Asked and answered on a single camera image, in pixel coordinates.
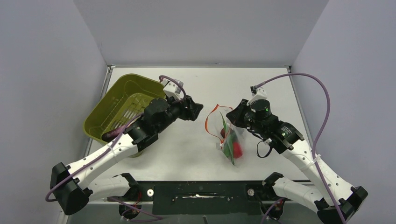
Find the green chili pepper toy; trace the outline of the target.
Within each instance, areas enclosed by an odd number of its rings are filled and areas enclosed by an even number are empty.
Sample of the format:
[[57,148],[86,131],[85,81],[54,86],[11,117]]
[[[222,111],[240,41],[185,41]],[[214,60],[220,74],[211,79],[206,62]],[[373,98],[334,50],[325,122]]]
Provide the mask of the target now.
[[229,159],[229,161],[235,165],[235,161],[234,161],[234,146],[233,143],[236,140],[236,134],[235,133],[231,133],[229,135],[227,135],[227,137],[225,138],[223,145],[222,145],[222,151],[224,153],[224,155],[226,156],[226,158]]

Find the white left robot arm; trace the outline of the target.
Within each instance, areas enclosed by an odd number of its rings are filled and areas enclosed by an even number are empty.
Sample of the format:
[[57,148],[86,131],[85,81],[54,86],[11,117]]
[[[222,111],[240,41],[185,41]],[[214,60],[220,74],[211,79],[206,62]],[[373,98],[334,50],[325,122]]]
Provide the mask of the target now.
[[98,177],[121,160],[153,144],[158,134],[177,119],[195,121],[203,107],[191,96],[179,102],[163,98],[151,100],[120,135],[95,153],[69,165],[62,162],[55,165],[49,193],[54,195],[66,215],[77,213],[93,200],[111,196],[134,198],[138,183],[129,173],[101,180]]

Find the red yellow apple toy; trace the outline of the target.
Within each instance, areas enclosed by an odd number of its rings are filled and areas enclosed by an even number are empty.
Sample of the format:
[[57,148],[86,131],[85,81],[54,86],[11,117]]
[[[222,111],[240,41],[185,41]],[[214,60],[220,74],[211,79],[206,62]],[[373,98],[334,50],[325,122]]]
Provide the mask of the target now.
[[233,157],[240,158],[243,155],[242,147],[239,142],[233,142]]

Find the dark red round fruit toy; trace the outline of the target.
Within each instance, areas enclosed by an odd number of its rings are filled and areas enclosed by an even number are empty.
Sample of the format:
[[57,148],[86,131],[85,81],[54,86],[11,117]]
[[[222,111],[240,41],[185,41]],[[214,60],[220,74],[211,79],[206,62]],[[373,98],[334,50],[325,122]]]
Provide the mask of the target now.
[[228,136],[229,130],[227,128],[222,128],[220,131],[220,135],[223,139],[226,138],[226,136]]

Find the clear zip bag orange zipper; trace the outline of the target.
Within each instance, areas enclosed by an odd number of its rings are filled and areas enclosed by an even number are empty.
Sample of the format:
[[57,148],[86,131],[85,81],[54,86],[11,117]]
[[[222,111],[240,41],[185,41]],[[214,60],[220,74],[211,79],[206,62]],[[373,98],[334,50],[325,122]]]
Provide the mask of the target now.
[[245,131],[227,118],[226,115],[232,110],[229,106],[215,105],[205,119],[205,131],[216,138],[216,149],[232,165],[238,166],[244,155]]

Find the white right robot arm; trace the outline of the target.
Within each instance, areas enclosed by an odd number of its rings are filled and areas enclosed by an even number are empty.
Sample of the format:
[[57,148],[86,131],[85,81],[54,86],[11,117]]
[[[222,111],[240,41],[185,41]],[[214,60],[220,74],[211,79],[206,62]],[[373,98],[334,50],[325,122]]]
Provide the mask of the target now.
[[269,101],[259,99],[249,104],[243,99],[226,117],[234,126],[258,135],[314,185],[308,187],[274,172],[264,180],[265,197],[290,199],[315,212],[324,224],[342,224],[350,220],[368,196],[363,187],[354,187],[336,174],[292,124],[272,114]]

